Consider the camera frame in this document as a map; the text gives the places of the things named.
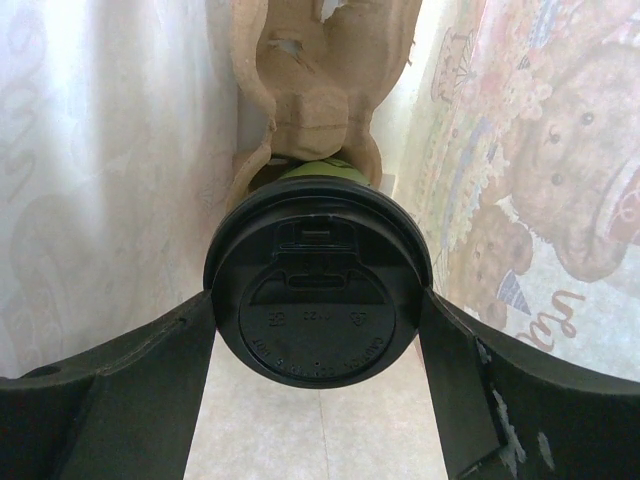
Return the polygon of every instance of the teddy bear print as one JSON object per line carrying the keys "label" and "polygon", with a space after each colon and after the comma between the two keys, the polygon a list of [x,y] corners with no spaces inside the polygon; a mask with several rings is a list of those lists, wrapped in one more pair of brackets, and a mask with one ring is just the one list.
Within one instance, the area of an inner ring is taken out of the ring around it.
{"label": "teddy bear print", "polygon": [[517,280],[529,270],[533,241],[497,205],[476,210],[467,240],[449,256],[448,298],[473,309],[499,330],[507,324],[507,305],[530,315]]}
{"label": "teddy bear print", "polygon": [[[596,16],[592,2],[582,8],[585,17]],[[622,18],[628,11],[617,13]],[[613,29],[615,16],[601,23]],[[557,73],[544,115],[520,119],[502,139],[511,165],[484,196],[496,201],[510,194],[520,221],[553,246],[572,277],[594,282],[620,269],[629,281],[618,285],[640,297],[640,281],[623,265],[629,249],[640,246],[640,54],[602,44],[607,31],[600,28],[599,39],[574,36],[582,38],[580,54],[572,37],[551,47]],[[574,62],[561,68],[568,58]]]}

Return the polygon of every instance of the torn cardboard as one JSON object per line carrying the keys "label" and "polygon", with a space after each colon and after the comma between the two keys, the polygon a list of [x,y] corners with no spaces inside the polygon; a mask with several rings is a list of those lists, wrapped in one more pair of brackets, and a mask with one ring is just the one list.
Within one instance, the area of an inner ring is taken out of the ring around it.
{"label": "torn cardboard", "polygon": [[373,111],[398,81],[421,0],[350,0],[322,21],[324,0],[234,0],[231,56],[244,95],[267,116],[261,145],[234,157],[227,208],[272,155],[335,156],[378,188]]}

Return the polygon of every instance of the white tile floor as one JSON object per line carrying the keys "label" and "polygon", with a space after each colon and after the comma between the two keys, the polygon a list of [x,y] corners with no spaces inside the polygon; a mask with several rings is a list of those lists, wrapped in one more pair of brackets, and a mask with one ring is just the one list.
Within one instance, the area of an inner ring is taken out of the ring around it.
{"label": "white tile floor", "polygon": [[373,379],[316,391],[262,378],[218,336],[185,478],[445,479],[416,349]]}

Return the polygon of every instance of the black plastic lid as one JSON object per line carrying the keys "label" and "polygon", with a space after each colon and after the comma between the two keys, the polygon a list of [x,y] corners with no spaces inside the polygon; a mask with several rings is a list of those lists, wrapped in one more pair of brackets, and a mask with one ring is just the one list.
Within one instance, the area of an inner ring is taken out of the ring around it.
{"label": "black plastic lid", "polygon": [[357,383],[416,335],[431,263],[420,231],[385,195],[329,176],[279,180],[223,220],[204,287],[246,365],[306,388]]}

